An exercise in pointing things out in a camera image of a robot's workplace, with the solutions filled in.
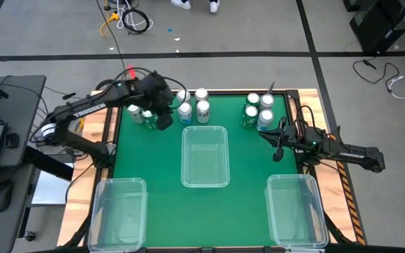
gray floor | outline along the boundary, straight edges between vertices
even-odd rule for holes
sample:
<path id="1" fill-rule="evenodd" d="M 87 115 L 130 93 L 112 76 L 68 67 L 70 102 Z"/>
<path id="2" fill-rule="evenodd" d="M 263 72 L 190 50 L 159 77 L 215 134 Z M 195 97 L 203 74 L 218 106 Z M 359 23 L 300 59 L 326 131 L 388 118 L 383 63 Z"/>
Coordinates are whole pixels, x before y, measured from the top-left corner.
<path id="1" fill-rule="evenodd" d="M 317 51 L 360 51 L 348 25 L 352 14 L 341 0 L 303 2 Z M 208 13 L 205 1 L 191 3 L 192 10 L 183 11 L 168 0 L 141 0 L 140 9 L 155 21 L 154 27 L 128 36 L 112 24 L 122 52 L 308 51 L 294 0 L 224 0 L 216 15 Z M 101 23 L 92 1 L 6 0 L 0 10 L 0 56 L 117 53 L 110 50 L 110 35 L 99 36 Z M 405 35 L 395 45 L 393 51 L 405 51 Z M 355 60 L 360 58 L 320 62 L 344 141 L 376 145 L 385 154 L 387 169 L 381 174 L 350 166 L 364 230 L 371 245 L 405 247 L 405 100 L 389 95 L 383 83 L 362 81 L 352 70 Z M 378 71 L 358 70 L 376 79 L 387 61 L 405 76 L 405 57 L 374 60 Z M 310 58 L 145 59 L 126 64 L 157 70 L 189 88 L 265 88 L 272 81 L 279 88 L 318 88 Z M 0 62 L 0 75 L 45 74 L 51 88 L 83 96 L 120 68 L 118 60 Z M 405 79 L 394 90 L 405 95 Z M 63 103 L 50 91 L 44 98 L 50 110 Z M 28 228 L 40 236 L 32 243 L 17 241 L 14 252 L 53 248 L 62 213 L 58 207 L 33 209 Z M 43 223 L 36 227 L 35 221 Z"/>

person's foot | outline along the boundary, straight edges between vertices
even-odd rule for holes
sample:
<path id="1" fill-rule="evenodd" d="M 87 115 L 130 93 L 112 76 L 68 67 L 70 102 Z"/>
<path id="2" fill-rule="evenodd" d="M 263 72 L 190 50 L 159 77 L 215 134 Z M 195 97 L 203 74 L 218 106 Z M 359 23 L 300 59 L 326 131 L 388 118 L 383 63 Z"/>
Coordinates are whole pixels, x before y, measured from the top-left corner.
<path id="1" fill-rule="evenodd" d="M 172 4 L 174 6 L 178 6 L 179 8 L 183 8 L 184 10 L 190 10 L 190 1 L 187 1 L 185 3 L 182 2 L 182 0 L 172 0 Z"/>
<path id="2" fill-rule="evenodd" d="M 218 12 L 218 7 L 219 7 L 219 0 L 216 2 L 210 2 L 210 13 Z"/>

green mat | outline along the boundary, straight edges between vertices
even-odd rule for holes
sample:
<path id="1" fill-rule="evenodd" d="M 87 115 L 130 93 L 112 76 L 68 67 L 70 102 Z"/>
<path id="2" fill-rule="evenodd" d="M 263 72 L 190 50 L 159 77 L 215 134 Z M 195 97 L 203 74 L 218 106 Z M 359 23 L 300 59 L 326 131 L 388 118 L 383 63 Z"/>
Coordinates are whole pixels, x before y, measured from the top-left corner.
<path id="1" fill-rule="evenodd" d="M 245 96 L 211 96 L 209 101 L 210 121 L 204 125 L 228 131 L 231 181 L 225 188 L 182 185 L 181 134 L 187 126 L 176 112 L 165 131 L 134 124 L 123 112 L 113 178 L 139 177 L 146 182 L 144 247 L 275 245 L 269 237 L 264 190 L 270 175 L 297 173 L 293 152 L 287 150 L 275 163 L 275 149 L 256 129 L 240 126 Z M 287 116 L 283 96 L 275 96 L 273 112 L 275 128 L 281 116 Z M 202 125 L 195 116 L 193 111 L 192 125 Z"/>

green soda can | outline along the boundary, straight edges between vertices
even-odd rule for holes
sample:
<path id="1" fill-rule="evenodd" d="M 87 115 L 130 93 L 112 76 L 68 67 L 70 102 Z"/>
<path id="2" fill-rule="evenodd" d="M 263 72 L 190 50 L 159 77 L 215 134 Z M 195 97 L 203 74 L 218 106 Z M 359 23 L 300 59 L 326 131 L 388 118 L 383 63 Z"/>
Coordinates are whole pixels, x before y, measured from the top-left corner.
<path id="1" fill-rule="evenodd" d="M 249 93 L 245 100 L 245 105 L 243 106 L 243 110 L 246 109 L 248 106 L 257 107 L 260 104 L 260 97 L 255 93 Z"/>
<path id="2" fill-rule="evenodd" d="M 251 128 L 256 124 L 259 111 L 254 106 L 247 106 L 243 111 L 241 126 Z"/>
<path id="3" fill-rule="evenodd" d="M 144 110 L 142 113 L 143 118 L 145 119 L 145 125 L 149 129 L 157 129 L 158 125 L 156 124 L 156 118 L 155 115 L 149 111 L 149 110 Z"/>

clear plastic bin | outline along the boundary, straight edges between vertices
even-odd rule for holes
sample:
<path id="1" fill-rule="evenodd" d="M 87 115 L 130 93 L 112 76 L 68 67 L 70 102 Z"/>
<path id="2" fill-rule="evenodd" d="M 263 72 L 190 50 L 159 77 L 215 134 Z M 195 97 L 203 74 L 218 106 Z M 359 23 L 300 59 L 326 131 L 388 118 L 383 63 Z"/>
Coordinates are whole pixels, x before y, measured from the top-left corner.
<path id="1" fill-rule="evenodd" d="M 328 229 L 316 180 L 310 175 L 272 175 L 266 182 L 270 237 L 290 248 L 322 248 Z"/>
<path id="2" fill-rule="evenodd" d="M 229 180 L 228 131 L 222 126 L 186 127 L 182 131 L 182 184 L 220 188 Z"/>
<path id="3" fill-rule="evenodd" d="M 143 179 L 109 179 L 96 186 L 90 252 L 134 252 L 146 236 L 148 194 Z"/>

